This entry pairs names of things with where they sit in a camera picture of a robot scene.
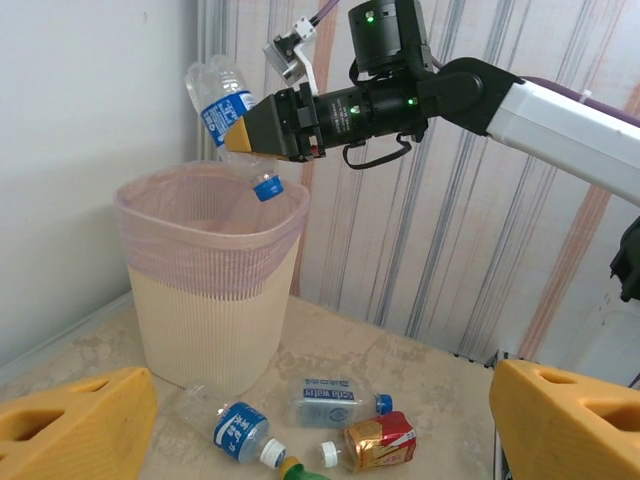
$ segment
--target blue bottle cap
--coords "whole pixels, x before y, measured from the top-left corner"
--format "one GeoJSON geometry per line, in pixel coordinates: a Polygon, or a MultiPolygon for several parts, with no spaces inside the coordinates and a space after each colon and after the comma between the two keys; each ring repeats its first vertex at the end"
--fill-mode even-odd
{"type": "Polygon", "coordinates": [[[376,412],[379,415],[384,415],[385,413],[393,411],[393,399],[391,398],[391,395],[380,393],[376,400],[376,412]]]}
{"type": "Polygon", "coordinates": [[[273,197],[284,192],[284,188],[280,182],[280,177],[276,175],[271,177],[269,180],[262,182],[260,185],[253,187],[253,191],[256,192],[258,200],[266,202],[267,200],[271,200],[273,197]]]}

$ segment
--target white arm segment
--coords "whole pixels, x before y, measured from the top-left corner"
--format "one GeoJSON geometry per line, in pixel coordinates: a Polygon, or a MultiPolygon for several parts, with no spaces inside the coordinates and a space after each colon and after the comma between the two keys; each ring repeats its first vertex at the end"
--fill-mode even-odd
{"type": "Polygon", "coordinates": [[[509,89],[487,132],[640,206],[640,128],[525,82],[509,89]]]}

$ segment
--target white bottle cap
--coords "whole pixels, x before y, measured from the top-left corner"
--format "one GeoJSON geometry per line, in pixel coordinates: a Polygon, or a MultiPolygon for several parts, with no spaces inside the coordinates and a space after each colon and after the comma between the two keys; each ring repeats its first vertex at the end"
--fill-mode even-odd
{"type": "Polygon", "coordinates": [[[320,445],[320,459],[325,468],[333,468],[338,465],[338,450],[333,442],[324,442],[320,445]]]}
{"type": "Polygon", "coordinates": [[[287,453],[287,447],[282,445],[278,440],[272,438],[267,442],[260,454],[260,461],[269,468],[278,468],[284,460],[287,453]]]}

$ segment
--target bottle label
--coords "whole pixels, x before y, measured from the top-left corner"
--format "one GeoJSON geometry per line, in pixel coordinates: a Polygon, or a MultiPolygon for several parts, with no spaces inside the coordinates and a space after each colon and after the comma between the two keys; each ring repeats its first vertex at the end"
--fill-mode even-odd
{"type": "Polygon", "coordinates": [[[409,462],[416,449],[416,432],[402,412],[357,423],[346,435],[355,445],[356,471],[409,462]]]}
{"type": "Polygon", "coordinates": [[[238,118],[256,104],[249,91],[232,93],[205,108],[200,117],[216,147],[224,144],[224,136],[238,118]]]}
{"type": "Polygon", "coordinates": [[[303,427],[344,428],[351,425],[356,398],[348,380],[305,378],[300,421],[303,427]]]}
{"type": "Polygon", "coordinates": [[[213,432],[213,444],[238,460],[249,433],[267,418],[244,402],[234,403],[213,432]]]}

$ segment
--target blue label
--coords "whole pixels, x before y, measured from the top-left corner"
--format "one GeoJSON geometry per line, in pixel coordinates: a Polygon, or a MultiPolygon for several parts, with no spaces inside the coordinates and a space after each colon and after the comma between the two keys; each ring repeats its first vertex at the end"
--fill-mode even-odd
{"type": "Polygon", "coordinates": [[[325,388],[305,388],[304,398],[327,398],[331,400],[355,400],[355,395],[349,390],[330,390],[325,388]]]}
{"type": "Polygon", "coordinates": [[[253,96],[247,90],[243,90],[221,98],[202,111],[200,117],[216,147],[224,144],[227,131],[254,105],[253,96]]]}
{"type": "Polygon", "coordinates": [[[234,403],[213,432],[213,444],[238,460],[249,433],[267,418],[244,402],[234,403]]]}

